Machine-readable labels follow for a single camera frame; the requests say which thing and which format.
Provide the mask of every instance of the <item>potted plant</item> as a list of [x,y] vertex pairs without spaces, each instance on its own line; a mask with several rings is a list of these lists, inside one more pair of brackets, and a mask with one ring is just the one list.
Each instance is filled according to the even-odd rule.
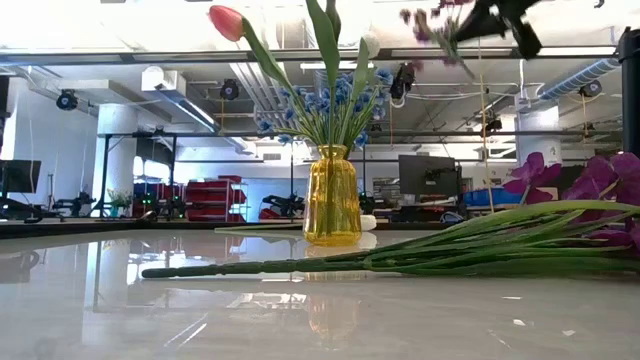
[[214,5],[209,17],[218,31],[230,41],[245,38],[262,71],[284,88],[288,108],[288,126],[274,128],[267,121],[259,131],[281,133],[280,142],[290,143],[300,137],[318,146],[322,159],[311,166],[304,232],[307,241],[316,245],[348,246],[361,235],[360,208],[355,169],[347,161],[355,143],[366,142],[363,129],[372,118],[385,115],[384,103],[393,82],[386,69],[369,69],[375,56],[375,41],[360,40],[357,68],[353,74],[339,74],[340,16],[336,1],[328,0],[322,9],[317,0],[306,0],[315,36],[324,60],[328,87],[318,94],[293,86],[276,64],[269,50],[256,36],[249,20],[239,12]]
[[111,217],[126,215],[124,214],[124,212],[129,209],[133,201],[133,196],[131,195],[131,193],[114,189],[108,189],[107,193],[109,194],[109,198],[111,199]]

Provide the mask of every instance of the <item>blue bin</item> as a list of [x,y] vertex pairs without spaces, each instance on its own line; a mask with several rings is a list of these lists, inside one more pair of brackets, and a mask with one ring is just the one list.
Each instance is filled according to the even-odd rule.
[[[519,204],[522,194],[512,194],[504,188],[492,188],[493,204]],[[464,203],[467,206],[489,206],[489,191],[487,189],[464,193]]]

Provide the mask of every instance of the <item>security camera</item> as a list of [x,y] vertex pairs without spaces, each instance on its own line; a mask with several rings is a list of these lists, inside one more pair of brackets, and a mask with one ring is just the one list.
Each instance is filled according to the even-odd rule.
[[78,107],[78,98],[75,97],[73,90],[62,90],[62,94],[58,96],[56,106],[60,110],[71,111]]

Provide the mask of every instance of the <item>flower stem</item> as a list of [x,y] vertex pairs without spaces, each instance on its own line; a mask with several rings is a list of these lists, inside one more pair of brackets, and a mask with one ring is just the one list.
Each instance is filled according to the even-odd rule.
[[531,185],[527,185],[527,188],[524,189],[524,194],[522,194],[522,199],[520,199],[520,206],[523,206],[527,201],[527,195],[529,195],[529,190],[531,190]]
[[611,185],[607,186],[606,189],[602,190],[598,199],[604,198],[604,196],[607,195],[609,191],[613,190],[618,185],[618,181],[619,180],[614,181]]

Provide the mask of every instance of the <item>white pillar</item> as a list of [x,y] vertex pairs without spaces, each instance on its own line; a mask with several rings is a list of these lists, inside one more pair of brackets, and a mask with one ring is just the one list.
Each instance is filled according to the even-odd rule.
[[[100,105],[98,134],[132,133],[137,129],[138,111],[134,107],[118,104]],[[97,139],[92,196],[98,200],[102,188],[104,144],[104,138]],[[110,201],[106,189],[133,193],[133,159],[136,156],[136,139],[113,137],[109,141],[109,147],[112,149],[107,160],[105,202]]]
[[[525,105],[519,104],[516,98],[517,117],[516,131],[555,131],[560,130],[558,106],[529,111]],[[558,136],[516,136],[518,164],[522,166],[527,156],[533,152],[541,152],[544,162],[562,164],[562,144]]]

